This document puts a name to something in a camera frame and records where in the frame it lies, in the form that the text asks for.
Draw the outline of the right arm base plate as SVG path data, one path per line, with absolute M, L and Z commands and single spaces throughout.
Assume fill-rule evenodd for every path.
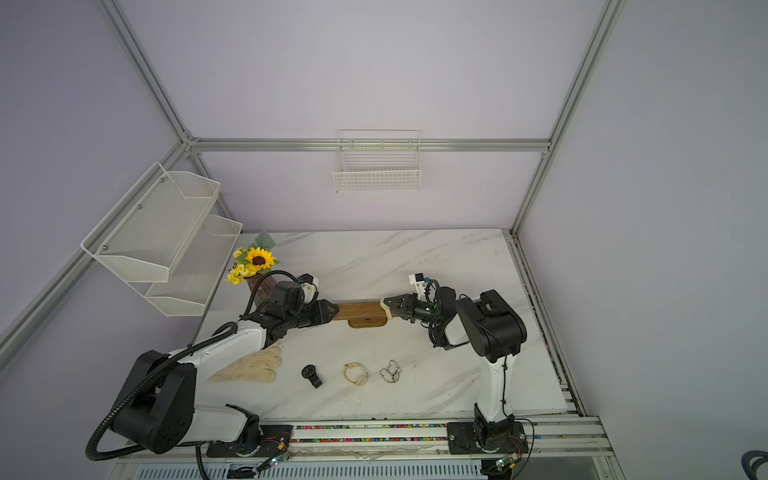
M 495 422 L 485 427 L 473 422 L 450 422 L 446 428 L 449 452 L 453 455 L 529 452 L 521 422 Z

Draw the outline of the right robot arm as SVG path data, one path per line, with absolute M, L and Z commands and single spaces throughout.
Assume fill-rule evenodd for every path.
M 470 346 L 481 360 L 481 392 L 473 419 L 446 425 L 449 452 L 528 453 L 525 421 L 507 407 L 509 373 L 528 338 L 521 316 L 493 289 L 473 299 L 434 279 L 416 276 L 415 284 L 416 293 L 382 299 L 385 313 L 422 324 L 435 348 Z

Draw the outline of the wooden watch stand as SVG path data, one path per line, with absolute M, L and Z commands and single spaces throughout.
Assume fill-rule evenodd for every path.
M 353 329 L 379 328 L 387 324 L 387 311 L 379 302 L 355 301 L 340 303 L 334 321 L 343 321 Z

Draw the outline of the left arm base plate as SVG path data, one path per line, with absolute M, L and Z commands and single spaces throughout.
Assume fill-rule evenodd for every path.
M 291 425 L 259 425 L 248 428 L 235 441 L 214 441 L 207 446 L 208 458 L 272 458 L 289 448 L 294 428 Z

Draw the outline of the cream strap wrist watch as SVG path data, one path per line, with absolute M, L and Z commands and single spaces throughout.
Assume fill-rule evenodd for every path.
M 391 320 L 393 318 L 393 315 L 392 315 L 391 309 L 390 309 L 389 305 L 387 304 L 385 298 L 381 299 L 380 306 L 381 306 L 382 310 L 384 311 L 384 313 L 386 314 L 387 320 Z

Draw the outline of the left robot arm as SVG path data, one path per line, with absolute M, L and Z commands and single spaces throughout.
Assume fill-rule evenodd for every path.
M 329 323 L 338 305 L 319 296 L 308 274 L 280 277 L 262 303 L 251 295 L 242 315 L 209 338 L 170 353 L 149 350 L 135 361 L 116 400 L 87 441 L 85 456 L 106 461 L 150 451 L 210 444 L 235 456 L 255 453 L 264 441 L 258 414 L 241 406 L 206 406 L 200 384 L 226 367 L 275 344 L 292 329 Z

